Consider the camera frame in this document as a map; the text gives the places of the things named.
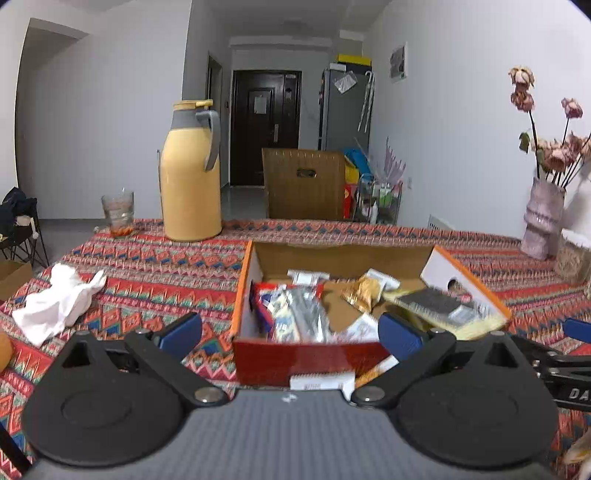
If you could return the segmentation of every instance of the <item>doorway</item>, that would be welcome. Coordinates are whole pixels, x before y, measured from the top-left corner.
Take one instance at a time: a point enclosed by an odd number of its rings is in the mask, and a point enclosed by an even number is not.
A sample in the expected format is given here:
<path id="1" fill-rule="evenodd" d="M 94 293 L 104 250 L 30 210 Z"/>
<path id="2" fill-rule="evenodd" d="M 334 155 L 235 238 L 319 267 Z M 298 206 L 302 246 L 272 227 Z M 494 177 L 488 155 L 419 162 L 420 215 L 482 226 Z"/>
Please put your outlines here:
<path id="1" fill-rule="evenodd" d="M 205 83 L 205 97 L 206 99 L 213 100 L 212 109 L 220 115 L 220 121 L 222 126 L 222 138 L 228 138 L 228 127 L 224 121 L 226 110 L 223 105 L 222 99 L 222 88 L 223 88 L 223 67 L 214 57 L 208 55 L 207 57 L 207 79 Z M 228 143 L 220 146 L 220 185 L 228 183 L 228 156 L 227 153 Z"/>
<path id="2" fill-rule="evenodd" d="M 263 148 L 298 148 L 301 72 L 237 70 L 232 87 L 230 183 L 264 185 Z"/>

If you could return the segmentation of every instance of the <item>refrigerator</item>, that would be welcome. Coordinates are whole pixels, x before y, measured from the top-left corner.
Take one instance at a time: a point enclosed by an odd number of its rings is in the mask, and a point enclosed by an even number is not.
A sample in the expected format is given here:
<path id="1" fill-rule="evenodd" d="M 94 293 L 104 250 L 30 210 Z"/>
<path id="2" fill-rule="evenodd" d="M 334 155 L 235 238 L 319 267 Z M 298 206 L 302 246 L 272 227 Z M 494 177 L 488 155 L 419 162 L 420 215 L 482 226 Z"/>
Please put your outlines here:
<path id="1" fill-rule="evenodd" d="M 335 80 L 342 78 L 343 75 L 345 72 L 331 69 L 326 69 L 322 75 L 318 149 L 343 151 L 348 148 L 359 148 L 355 141 L 357 139 L 361 149 L 367 152 L 371 122 L 367 132 L 365 117 L 359 131 L 357 127 L 369 77 L 362 73 L 355 73 L 357 83 L 345 93 L 340 93 L 335 86 Z"/>

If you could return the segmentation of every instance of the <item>cardboard box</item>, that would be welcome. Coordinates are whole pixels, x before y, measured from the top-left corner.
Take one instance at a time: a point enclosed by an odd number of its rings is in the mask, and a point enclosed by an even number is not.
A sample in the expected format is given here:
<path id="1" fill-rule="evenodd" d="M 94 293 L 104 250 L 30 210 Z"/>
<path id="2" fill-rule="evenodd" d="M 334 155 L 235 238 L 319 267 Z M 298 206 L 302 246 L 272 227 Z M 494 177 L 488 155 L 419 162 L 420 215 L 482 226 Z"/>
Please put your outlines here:
<path id="1" fill-rule="evenodd" d="M 30 263 L 0 261 L 0 301 L 7 301 L 32 277 Z"/>
<path id="2" fill-rule="evenodd" d="M 440 247 L 373 247 L 367 245 L 292 246 L 250 242 L 242 267 L 232 316 L 236 374 L 245 385 L 288 387 L 292 375 L 355 371 L 364 374 L 388 356 L 379 342 L 368 343 L 274 343 L 261 335 L 260 324 L 251 312 L 252 282 L 290 283 L 289 269 L 326 272 L 331 279 L 359 278 L 370 268 L 392 275 L 400 290 L 416 291 L 436 281 L 442 289 L 450 279 L 460 280 L 469 290 L 507 320 L 511 316 L 501 301 L 458 260 Z M 428 280 L 422 280 L 425 274 Z M 330 327 L 346 329 L 361 313 L 340 298 L 345 283 L 324 284 L 322 302 Z M 372 314 L 376 319 L 389 308 L 380 303 Z"/>

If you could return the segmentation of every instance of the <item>pink vase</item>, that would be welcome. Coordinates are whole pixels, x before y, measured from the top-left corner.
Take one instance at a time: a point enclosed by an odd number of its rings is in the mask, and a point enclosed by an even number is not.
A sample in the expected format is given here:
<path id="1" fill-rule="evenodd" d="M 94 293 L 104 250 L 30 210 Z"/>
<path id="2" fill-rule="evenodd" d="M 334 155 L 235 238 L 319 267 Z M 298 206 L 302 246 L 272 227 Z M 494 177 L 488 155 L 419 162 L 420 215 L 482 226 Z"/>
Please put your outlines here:
<path id="1" fill-rule="evenodd" d="M 549 243 L 558 234 L 564 210 L 564 189 L 534 178 L 530 201 L 525 210 L 527 223 L 521 251 L 538 260 L 548 258 Z"/>

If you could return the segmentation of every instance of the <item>plastic bag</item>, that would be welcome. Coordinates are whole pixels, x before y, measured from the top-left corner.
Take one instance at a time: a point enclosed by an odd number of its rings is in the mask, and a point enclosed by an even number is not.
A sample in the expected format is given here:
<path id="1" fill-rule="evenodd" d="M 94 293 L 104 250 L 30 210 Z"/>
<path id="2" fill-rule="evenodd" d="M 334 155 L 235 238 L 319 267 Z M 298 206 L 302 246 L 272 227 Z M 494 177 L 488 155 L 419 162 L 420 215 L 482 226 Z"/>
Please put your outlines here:
<path id="1" fill-rule="evenodd" d="M 357 83 L 357 77 L 353 72 L 347 72 L 340 79 L 333 82 L 340 93 L 345 93 Z"/>
<path id="2" fill-rule="evenodd" d="M 253 287 L 254 307 L 273 341 L 322 343 L 332 338 L 328 316 L 320 302 L 322 285 L 255 284 Z"/>

